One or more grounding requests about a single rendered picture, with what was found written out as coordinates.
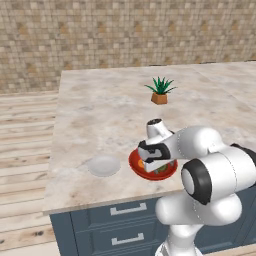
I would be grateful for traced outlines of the green plant in brown pot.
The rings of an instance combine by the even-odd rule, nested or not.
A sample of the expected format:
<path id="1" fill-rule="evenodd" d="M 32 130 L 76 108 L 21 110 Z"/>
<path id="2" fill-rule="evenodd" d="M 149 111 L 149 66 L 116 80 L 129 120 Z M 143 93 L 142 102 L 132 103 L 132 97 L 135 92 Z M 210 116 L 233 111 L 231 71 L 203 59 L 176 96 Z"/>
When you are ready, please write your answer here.
<path id="1" fill-rule="evenodd" d="M 157 105 L 167 104 L 167 94 L 176 89 L 176 86 L 170 87 L 170 85 L 173 83 L 173 80 L 165 78 L 161 79 L 160 77 L 157 77 L 153 79 L 153 83 L 154 87 L 147 85 L 147 88 L 152 91 L 151 101 Z"/>

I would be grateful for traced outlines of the blue drawer front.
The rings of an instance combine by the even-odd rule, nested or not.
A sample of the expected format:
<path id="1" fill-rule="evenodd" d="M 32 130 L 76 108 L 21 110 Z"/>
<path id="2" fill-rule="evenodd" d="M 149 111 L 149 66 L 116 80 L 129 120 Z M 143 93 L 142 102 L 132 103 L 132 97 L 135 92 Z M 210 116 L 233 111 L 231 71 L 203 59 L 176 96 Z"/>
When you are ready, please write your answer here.
<path id="1" fill-rule="evenodd" d="M 111 238 L 119 240 L 144 234 L 144 240 L 112 246 Z M 168 228 L 156 219 L 123 226 L 82 231 L 76 233 L 79 256 L 154 256 L 158 246 L 166 239 Z"/>
<path id="2" fill-rule="evenodd" d="M 141 201 L 132 201 L 127 203 L 107 205 L 102 207 L 77 210 L 70 213 L 74 230 L 76 232 L 85 231 L 89 228 L 108 225 L 112 223 L 124 222 L 129 220 L 134 220 L 136 218 L 146 218 L 155 216 L 155 204 L 157 198 L 141 200 Z M 127 207 L 136 207 L 140 203 L 147 204 L 147 210 L 141 212 L 135 212 L 124 215 L 111 216 L 110 208 L 127 208 Z"/>

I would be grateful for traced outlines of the blue island cabinet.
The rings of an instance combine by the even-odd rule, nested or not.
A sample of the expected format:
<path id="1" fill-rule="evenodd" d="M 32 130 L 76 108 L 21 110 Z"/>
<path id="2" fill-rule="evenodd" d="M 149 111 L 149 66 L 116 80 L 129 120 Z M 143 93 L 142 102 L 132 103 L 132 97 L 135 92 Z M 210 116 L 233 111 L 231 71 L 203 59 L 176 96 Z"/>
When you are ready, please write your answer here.
<path id="1" fill-rule="evenodd" d="M 241 217 L 230 225 L 220 227 L 205 226 L 200 229 L 195 239 L 195 245 L 201 252 L 207 254 L 256 243 L 256 186 L 239 192 L 238 196 L 243 206 Z M 52 214 L 50 216 L 61 256 L 79 256 L 76 242 L 77 232 L 73 227 L 71 212 Z M 85 231 L 148 222 L 153 219 L 158 221 L 156 214 L 151 217 L 97 226 Z"/>

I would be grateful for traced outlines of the red bowl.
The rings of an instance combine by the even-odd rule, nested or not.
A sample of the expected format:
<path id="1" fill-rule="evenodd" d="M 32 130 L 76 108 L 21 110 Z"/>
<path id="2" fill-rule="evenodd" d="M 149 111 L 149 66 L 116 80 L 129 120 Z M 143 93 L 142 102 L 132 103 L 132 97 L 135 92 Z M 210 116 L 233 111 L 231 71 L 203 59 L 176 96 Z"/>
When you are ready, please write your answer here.
<path id="1" fill-rule="evenodd" d="M 138 166 L 138 160 L 140 160 L 138 150 L 133 150 L 129 155 L 129 165 L 131 169 L 140 177 L 151 180 L 151 181 L 160 181 L 165 180 L 171 177 L 177 170 L 178 162 L 176 160 L 168 163 L 168 169 L 165 172 L 156 173 L 156 170 L 147 173 L 143 168 Z"/>

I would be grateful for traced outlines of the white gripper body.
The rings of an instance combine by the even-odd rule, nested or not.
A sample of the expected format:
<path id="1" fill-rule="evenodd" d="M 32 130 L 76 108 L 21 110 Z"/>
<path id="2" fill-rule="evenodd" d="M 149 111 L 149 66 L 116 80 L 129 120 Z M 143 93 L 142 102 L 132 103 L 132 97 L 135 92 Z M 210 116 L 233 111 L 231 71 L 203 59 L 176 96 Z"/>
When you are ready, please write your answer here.
<path id="1" fill-rule="evenodd" d="M 147 158 L 143 161 L 144 170 L 149 173 L 152 172 L 168 163 L 170 163 L 170 159 L 160 159 L 160 158 Z"/>

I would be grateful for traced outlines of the small white plate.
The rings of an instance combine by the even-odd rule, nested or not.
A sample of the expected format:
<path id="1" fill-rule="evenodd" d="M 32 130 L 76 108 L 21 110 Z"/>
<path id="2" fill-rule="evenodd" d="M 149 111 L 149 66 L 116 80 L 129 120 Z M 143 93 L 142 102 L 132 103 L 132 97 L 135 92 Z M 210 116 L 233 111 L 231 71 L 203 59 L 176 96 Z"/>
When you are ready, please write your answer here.
<path id="1" fill-rule="evenodd" d="M 120 170 L 121 164 L 117 157 L 110 155 L 98 155 L 87 163 L 91 174 L 98 177 L 109 177 Z"/>

